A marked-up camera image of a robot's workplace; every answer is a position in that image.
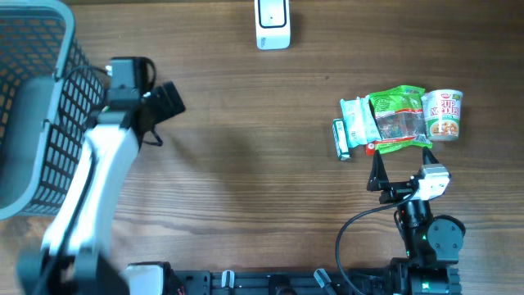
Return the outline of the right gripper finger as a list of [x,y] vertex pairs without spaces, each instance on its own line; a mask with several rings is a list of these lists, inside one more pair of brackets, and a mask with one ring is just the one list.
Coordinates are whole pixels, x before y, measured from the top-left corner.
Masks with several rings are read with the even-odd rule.
[[440,162],[433,155],[430,148],[424,147],[422,149],[422,164],[424,166],[434,166],[434,165],[439,165]]
[[373,154],[373,164],[368,179],[368,191],[383,191],[389,188],[389,178],[379,151]]

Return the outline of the red snack bar wrapper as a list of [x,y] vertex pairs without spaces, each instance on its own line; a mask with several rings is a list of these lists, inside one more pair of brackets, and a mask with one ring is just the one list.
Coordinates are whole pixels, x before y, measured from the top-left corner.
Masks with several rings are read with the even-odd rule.
[[375,152],[375,144],[374,143],[368,143],[365,147],[365,153],[367,156],[372,156]]

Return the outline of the cup noodles container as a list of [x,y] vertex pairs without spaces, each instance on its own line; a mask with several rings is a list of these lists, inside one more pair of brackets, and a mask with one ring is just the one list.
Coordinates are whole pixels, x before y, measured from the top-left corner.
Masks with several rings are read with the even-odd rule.
[[431,141],[454,141],[459,138],[463,93],[438,89],[422,96],[426,134]]

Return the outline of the green haribo candy bag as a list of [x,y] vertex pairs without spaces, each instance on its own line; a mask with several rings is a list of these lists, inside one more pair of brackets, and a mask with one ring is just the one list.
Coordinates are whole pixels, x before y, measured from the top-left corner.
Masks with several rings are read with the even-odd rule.
[[424,88],[400,85],[367,96],[382,137],[373,142],[375,151],[385,154],[408,146],[432,148],[422,111],[424,93]]

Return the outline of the teal snack packet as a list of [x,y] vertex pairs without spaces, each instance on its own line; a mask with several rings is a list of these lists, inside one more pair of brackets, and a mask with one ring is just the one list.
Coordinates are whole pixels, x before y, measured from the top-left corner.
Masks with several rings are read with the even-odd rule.
[[340,105],[349,148],[382,140],[371,112],[369,97],[341,99]]

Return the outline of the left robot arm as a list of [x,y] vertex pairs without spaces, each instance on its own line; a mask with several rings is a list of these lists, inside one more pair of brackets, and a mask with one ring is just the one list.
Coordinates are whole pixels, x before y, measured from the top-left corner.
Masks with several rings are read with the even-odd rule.
[[26,294],[165,294],[178,286],[165,263],[117,270],[108,256],[120,191],[145,134],[185,106],[173,83],[156,85],[156,66],[147,57],[114,57],[103,73],[110,87],[84,122],[65,201],[40,252],[19,257],[16,271]]

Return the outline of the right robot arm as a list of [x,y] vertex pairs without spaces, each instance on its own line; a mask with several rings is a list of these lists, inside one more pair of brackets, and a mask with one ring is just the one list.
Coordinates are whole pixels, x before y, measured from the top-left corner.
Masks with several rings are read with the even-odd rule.
[[365,294],[442,294],[463,292],[459,262],[466,227],[453,216],[434,216],[430,201],[444,195],[451,173],[430,149],[422,150],[418,173],[404,182],[391,182],[379,151],[367,190],[379,191],[379,202],[396,208],[395,226],[406,251],[405,258],[393,258],[381,270],[375,270],[363,283]]

